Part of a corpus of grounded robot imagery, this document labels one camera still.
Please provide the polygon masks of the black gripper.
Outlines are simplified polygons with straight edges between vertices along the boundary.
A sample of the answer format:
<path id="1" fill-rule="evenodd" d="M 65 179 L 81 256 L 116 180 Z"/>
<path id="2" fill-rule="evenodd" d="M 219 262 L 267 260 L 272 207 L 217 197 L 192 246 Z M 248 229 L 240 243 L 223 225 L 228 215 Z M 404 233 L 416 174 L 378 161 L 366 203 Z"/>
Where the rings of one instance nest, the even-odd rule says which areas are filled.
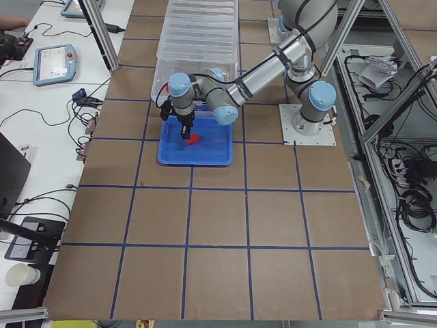
<path id="1" fill-rule="evenodd" d="M 195 106 L 190 104 L 185 108 L 179 108 L 176 105 L 173 106 L 178 121 L 181 123 L 182 128 L 180 131 L 181 138 L 191 138 L 191 127 L 195 119 Z"/>

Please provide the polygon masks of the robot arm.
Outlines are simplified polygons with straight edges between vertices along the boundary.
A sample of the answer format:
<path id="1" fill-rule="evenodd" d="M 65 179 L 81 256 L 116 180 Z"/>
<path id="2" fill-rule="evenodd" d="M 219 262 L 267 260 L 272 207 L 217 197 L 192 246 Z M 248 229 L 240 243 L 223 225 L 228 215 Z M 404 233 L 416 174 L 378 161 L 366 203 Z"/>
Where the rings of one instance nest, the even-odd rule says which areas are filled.
<path id="1" fill-rule="evenodd" d="M 325 115 L 335 103 L 334 87 L 318 78 L 313 56 L 327 41 L 337 22 L 336 1 L 279 1 L 280 28 L 289 37 L 255 67 L 233 81 L 221 78 L 221 71 L 177 72 L 168 80 L 169 95 L 160 107 L 160 117 L 174 115 L 181 124 L 182 139 L 189 139 L 195 119 L 196 100 L 204 101 L 222 125 L 238 118 L 238 107 L 248 102 L 277 77 L 302 103 L 293 117 L 294 130 L 301 135 L 317 135 Z"/>

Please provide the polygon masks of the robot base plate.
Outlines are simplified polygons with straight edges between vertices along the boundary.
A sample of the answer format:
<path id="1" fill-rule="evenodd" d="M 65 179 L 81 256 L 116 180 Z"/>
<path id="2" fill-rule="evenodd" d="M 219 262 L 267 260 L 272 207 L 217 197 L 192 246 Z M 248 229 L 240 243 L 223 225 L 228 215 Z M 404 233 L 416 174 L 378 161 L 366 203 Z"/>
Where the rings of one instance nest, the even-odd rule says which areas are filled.
<path id="1" fill-rule="evenodd" d="M 308 122 L 301 116 L 300 104 L 280 104 L 283 143 L 289 146 L 336 146 L 334 123 L 328 112 L 321 122 Z"/>

